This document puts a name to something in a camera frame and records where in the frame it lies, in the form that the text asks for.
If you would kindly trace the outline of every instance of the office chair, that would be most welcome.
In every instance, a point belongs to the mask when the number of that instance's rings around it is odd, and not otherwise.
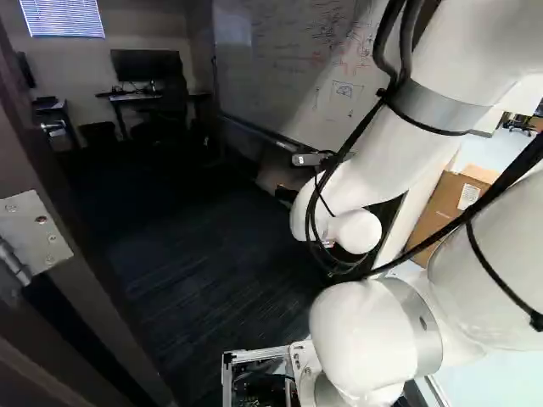
[[[132,139],[152,143],[178,140],[187,133],[187,82],[182,73],[164,80],[161,96],[152,108],[139,109],[147,120],[132,127]]]

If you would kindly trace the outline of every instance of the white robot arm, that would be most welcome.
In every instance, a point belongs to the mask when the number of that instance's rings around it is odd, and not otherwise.
[[[318,236],[311,232],[311,238],[335,240],[355,254],[374,247],[380,224],[361,208],[401,195],[460,140],[410,121],[451,134],[471,128],[516,82],[543,70],[535,34],[541,20],[537,0],[444,0],[417,45],[411,79],[392,103],[395,112],[381,109],[359,153],[321,190],[335,216],[319,201]],[[292,208],[291,229],[299,240],[306,240],[314,190],[308,182]],[[391,405],[406,380],[491,348],[543,348],[535,321],[543,313],[541,208],[543,173],[536,173],[510,187],[468,228],[452,232],[431,259],[428,278],[349,282],[317,298],[312,341],[345,405]]]

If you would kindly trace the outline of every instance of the window blinds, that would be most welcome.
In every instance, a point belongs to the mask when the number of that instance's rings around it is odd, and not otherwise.
[[[31,36],[104,38],[96,0],[20,0]]]

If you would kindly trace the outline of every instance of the carpet floor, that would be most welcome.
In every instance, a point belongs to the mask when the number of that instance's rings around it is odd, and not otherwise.
[[[223,352],[306,337],[323,287],[288,209],[229,165],[201,162],[166,149],[65,168],[183,407],[221,405]]]

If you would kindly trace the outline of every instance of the whiteboard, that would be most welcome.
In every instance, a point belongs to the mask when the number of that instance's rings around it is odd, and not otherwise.
[[[388,77],[372,60],[386,0],[215,0],[221,110],[338,150]]]

